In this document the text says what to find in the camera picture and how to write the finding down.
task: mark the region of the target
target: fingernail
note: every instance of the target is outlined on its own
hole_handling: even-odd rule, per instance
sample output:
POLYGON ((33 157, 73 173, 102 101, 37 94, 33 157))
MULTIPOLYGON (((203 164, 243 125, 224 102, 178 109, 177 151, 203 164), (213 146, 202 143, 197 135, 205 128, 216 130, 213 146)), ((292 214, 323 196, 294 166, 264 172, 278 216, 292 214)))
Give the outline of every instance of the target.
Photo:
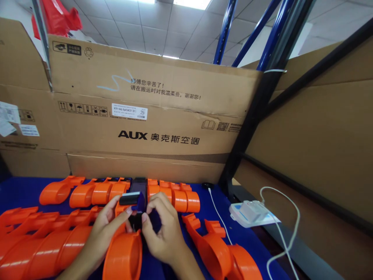
POLYGON ((145 222, 145 221, 147 220, 147 218, 148 218, 148 214, 143 213, 143 214, 141 215, 141 222, 145 222))

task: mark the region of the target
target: blue marker scribble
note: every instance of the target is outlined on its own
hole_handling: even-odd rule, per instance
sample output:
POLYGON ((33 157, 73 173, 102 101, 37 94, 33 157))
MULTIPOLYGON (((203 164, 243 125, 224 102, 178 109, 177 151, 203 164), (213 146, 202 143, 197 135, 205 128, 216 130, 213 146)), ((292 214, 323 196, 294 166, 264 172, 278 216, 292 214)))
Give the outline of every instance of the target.
POLYGON ((113 79, 114 83, 117 85, 117 88, 116 88, 116 89, 111 89, 111 88, 103 87, 103 86, 97 86, 97 87, 98 87, 98 88, 107 89, 107 90, 110 90, 110 91, 119 91, 119 85, 118 85, 118 82, 116 81, 115 78, 119 78, 119 79, 125 80, 126 82, 129 82, 130 84, 132 84, 132 80, 133 80, 132 75, 131 75, 131 73, 130 73, 128 70, 127 70, 127 72, 128 72, 128 74, 130 75, 131 80, 128 80, 128 79, 123 78, 123 77, 118 76, 118 75, 112 75, 112 79, 113 79))

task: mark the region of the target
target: qr code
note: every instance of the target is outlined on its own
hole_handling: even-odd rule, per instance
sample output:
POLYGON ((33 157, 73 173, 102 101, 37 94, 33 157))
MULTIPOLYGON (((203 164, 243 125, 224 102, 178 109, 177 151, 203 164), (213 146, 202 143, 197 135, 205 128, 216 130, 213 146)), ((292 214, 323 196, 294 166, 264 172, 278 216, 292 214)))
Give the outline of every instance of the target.
POLYGON ((226 131, 228 125, 229 125, 228 122, 220 122, 220 123, 218 124, 218 128, 217 128, 216 130, 226 131))

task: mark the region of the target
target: cardboard box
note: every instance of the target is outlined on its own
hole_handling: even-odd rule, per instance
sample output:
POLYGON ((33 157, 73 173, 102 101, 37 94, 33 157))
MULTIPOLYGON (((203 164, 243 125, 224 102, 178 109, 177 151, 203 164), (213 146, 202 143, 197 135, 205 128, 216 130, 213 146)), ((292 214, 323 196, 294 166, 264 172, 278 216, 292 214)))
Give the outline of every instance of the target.
POLYGON ((18 21, 0 18, 0 65, 0 101, 18 106, 21 120, 11 123, 17 131, 0 136, 0 153, 9 170, 14 176, 69 175, 44 63, 18 21))
POLYGON ((56 36, 49 44, 73 174, 218 181, 259 72, 56 36))

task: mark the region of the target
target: blue metal pole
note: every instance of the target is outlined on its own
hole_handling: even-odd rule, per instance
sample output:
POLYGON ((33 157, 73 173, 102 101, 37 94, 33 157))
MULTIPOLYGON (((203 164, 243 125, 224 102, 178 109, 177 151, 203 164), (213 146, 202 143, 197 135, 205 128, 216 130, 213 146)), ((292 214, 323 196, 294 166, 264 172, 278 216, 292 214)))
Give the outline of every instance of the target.
POLYGON ((220 37, 218 41, 218 46, 216 47, 214 64, 221 64, 221 60, 223 59, 225 45, 227 44, 230 25, 233 20, 234 11, 236 9, 237 0, 229 0, 227 9, 225 10, 225 15, 223 19, 223 25, 221 27, 220 37))
POLYGON ((250 37, 246 41, 245 45, 241 49, 240 53, 236 57, 235 61, 232 64, 232 67, 237 67, 240 64, 241 60, 244 58, 248 50, 250 49, 251 45, 254 43, 256 38, 258 37, 259 33, 262 31, 263 27, 280 4, 281 0, 272 0, 271 4, 269 4, 267 10, 265 10, 263 16, 258 21, 257 25, 255 26, 254 31, 251 33, 250 37))
POLYGON ((263 54, 260 58, 258 67, 259 71, 265 71, 267 69, 268 61, 272 52, 276 46, 277 40, 280 36, 282 28, 285 25, 286 19, 288 18, 289 11, 293 5, 294 0, 284 0, 281 4, 279 13, 277 14, 276 21, 272 27, 271 33, 269 34, 268 41, 264 47, 263 54))

